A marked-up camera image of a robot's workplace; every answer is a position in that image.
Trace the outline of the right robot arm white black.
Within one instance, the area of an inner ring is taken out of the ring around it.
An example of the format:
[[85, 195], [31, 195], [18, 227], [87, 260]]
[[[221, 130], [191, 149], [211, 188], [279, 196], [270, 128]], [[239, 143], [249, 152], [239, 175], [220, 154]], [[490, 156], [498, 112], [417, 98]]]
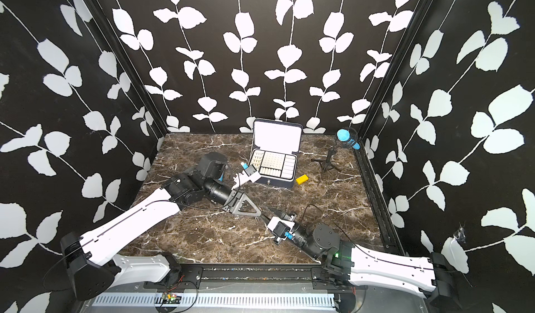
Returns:
[[443, 310], [460, 310], [453, 273], [446, 257], [406, 257], [382, 253], [343, 240], [329, 225], [320, 222], [307, 230], [295, 214], [270, 209], [273, 217], [257, 211], [274, 242], [288, 241], [313, 260], [320, 262], [327, 279], [336, 285], [375, 286], [418, 296]]

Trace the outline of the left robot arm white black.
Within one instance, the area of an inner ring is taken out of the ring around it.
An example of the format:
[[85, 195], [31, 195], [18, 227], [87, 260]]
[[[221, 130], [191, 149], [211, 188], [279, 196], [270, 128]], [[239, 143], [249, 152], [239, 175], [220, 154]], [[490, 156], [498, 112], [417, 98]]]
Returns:
[[244, 215], [242, 204], [250, 199], [239, 189], [261, 176], [253, 165], [247, 165], [229, 187], [222, 181], [226, 165], [225, 155], [208, 153], [197, 166], [168, 179], [114, 220], [82, 235], [65, 235], [61, 239], [63, 263], [76, 298], [89, 300], [111, 287], [136, 282], [153, 283], [157, 288], [176, 284], [182, 269], [172, 254], [127, 257], [119, 251], [154, 225], [203, 199], [230, 214]]

